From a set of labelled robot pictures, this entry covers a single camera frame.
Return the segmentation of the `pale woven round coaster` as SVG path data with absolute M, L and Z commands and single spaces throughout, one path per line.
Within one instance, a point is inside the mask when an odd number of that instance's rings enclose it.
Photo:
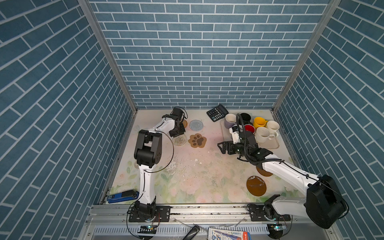
M 173 138 L 173 144 L 178 147 L 184 146 L 187 142 L 188 140 L 185 134 Z

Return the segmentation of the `blue woven round coaster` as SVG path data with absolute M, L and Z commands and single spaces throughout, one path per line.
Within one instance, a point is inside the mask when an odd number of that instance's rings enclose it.
M 192 120 L 190 123 L 189 123 L 189 126 L 190 126 L 190 129 L 192 131 L 195 131 L 195 132 L 199 132 L 203 129 L 204 127 L 204 124 L 202 121 L 200 120 Z

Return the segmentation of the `brown paw print coaster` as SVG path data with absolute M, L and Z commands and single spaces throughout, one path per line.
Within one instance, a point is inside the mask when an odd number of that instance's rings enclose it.
M 201 134 L 191 135 L 188 143 L 192 148 L 204 148 L 207 143 L 207 138 Z

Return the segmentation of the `amber glossy round coaster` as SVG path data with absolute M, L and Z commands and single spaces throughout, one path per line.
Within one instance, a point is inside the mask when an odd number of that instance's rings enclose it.
M 246 182 L 247 190 L 256 197 L 263 196 L 267 191 L 265 181 L 258 176 L 251 176 Z

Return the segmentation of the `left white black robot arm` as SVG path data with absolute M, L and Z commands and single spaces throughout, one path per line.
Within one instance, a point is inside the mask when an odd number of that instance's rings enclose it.
M 149 130 L 139 131 L 134 158 L 137 160 L 140 170 L 139 207 L 149 207 L 156 203 L 155 173 L 153 170 L 162 157 L 163 136 L 172 139 L 184 134 L 184 118 L 172 119 L 170 115 L 164 115 L 162 120 Z

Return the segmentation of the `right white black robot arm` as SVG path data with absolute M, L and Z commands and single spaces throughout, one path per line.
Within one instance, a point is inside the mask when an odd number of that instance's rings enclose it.
M 328 229 L 349 213 L 349 205 L 332 177 L 305 172 L 258 145 L 227 141 L 219 143 L 218 147 L 222 154 L 238 154 L 240 161 L 276 175 L 303 194 L 302 198 L 270 197 L 263 208 L 266 219 L 275 221 L 283 215 L 300 216 Z

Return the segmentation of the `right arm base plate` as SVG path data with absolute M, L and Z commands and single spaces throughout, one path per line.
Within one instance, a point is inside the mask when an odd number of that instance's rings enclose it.
M 246 210 L 252 222 L 288 222 L 292 219 L 290 215 L 279 215 L 272 207 L 265 205 L 247 204 Z

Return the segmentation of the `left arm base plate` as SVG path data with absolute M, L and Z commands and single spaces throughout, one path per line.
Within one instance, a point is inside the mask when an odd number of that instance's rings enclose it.
M 130 223 L 169 222 L 170 214 L 170 206 L 142 206 L 142 204 L 135 204 L 130 210 L 128 221 Z

